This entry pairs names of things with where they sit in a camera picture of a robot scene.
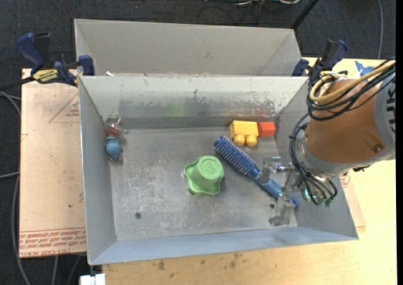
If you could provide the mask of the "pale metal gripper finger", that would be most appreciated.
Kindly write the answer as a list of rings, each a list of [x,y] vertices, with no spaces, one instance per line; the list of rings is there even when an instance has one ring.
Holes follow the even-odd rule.
[[[276,212],[269,219],[272,226],[288,225],[294,211],[295,203],[289,195],[280,195],[276,201]]]
[[[263,159],[263,168],[261,170],[260,183],[267,183],[271,179],[271,176],[275,174],[285,174],[286,181],[288,181],[290,179],[291,173],[293,172],[293,165],[283,165],[281,156],[265,157]]]

